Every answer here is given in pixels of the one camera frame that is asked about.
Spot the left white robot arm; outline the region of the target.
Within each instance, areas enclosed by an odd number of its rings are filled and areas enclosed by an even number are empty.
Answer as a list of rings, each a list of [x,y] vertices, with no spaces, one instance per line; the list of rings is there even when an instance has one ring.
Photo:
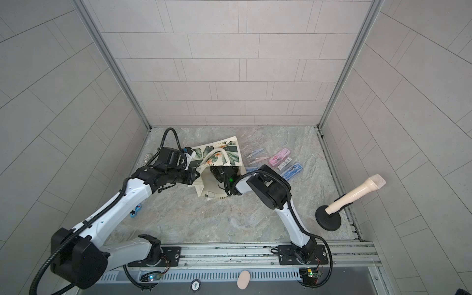
[[[123,265],[155,266],[161,262],[161,241],[149,234],[115,245],[106,245],[114,229],[156,192],[176,184],[193,184],[200,176],[190,166],[196,152],[163,147],[156,160],[126,178],[119,192],[94,214],[70,230],[59,229],[51,238],[51,258],[46,269],[86,289],[103,274]]]

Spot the blue plastic case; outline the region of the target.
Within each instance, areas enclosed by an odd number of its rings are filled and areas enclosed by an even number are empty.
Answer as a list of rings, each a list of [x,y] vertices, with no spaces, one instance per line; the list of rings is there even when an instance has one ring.
[[[246,170],[247,173],[254,172],[258,169],[259,169],[259,167],[245,167],[245,170]]]
[[[300,174],[303,170],[303,166],[296,162],[294,165],[292,165],[290,168],[288,168],[287,170],[285,170],[281,177],[283,179],[285,179],[286,181],[289,181],[291,179],[293,179],[296,175]]]

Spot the pink compass set case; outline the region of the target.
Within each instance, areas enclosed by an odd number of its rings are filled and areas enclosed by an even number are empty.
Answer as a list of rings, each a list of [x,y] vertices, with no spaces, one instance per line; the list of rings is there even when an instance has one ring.
[[[290,154],[291,151],[284,147],[268,160],[268,164],[271,167],[278,167]]]

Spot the clear case lilac compass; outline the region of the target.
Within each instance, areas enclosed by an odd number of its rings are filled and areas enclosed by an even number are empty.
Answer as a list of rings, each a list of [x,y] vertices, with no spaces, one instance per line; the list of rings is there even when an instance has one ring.
[[[263,147],[258,148],[258,149],[254,150],[254,151],[251,151],[249,154],[247,154],[247,159],[248,159],[248,160],[249,160],[249,159],[254,159],[255,157],[258,157],[258,156],[264,154],[265,151],[266,151],[266,149],[263,148]]]

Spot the floral canvas tote bag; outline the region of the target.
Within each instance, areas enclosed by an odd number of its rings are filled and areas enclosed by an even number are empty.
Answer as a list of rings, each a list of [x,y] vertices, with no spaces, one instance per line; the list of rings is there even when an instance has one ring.
[[[247,171],[243,164],[240,146],[236,136],[224,140],[215,141],[200,146],[192,147],[193,155],[190,168],[196,168],[200,174],[191,187],[196,190],[199,197],[210,199],[224,199],[227,197],[222,181],[219,183],[211,172],[213,167],[229,167],[237,176],[244,175]]]

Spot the clear plastic stationery box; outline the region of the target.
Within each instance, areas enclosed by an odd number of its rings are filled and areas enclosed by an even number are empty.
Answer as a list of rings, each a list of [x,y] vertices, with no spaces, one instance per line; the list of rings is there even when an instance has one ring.
[[[292,158],[291,157],[287,157],[283,162],[281,162],[278,166],[277,166],[277,169],[279,171],[283,171],[286,166],[292,162]]]

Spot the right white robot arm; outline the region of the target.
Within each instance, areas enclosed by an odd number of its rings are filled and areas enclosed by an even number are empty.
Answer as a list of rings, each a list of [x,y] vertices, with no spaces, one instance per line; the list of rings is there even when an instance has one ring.
[[[302,264],[311,261],[317,247],[316,239],[308,234],[302,222],[298,220],[293,201],[291,186],[268,165],[262,165],[253,172],[238,174],[237,167],[214,166],[210,172],[228,196],[243,195],[253,192],[269,209],[274,210],[289,233],[293,247],[293,256]]]

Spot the clear case pink compass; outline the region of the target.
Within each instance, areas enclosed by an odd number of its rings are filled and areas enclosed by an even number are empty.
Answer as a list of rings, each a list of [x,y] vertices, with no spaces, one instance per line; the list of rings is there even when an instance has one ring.
[[[252,159],[251,161],[249,161],[249,165],[255,165],[257,163],[266,161],[268,159],[270,159],[270,157],[257,157],[255,159]]]

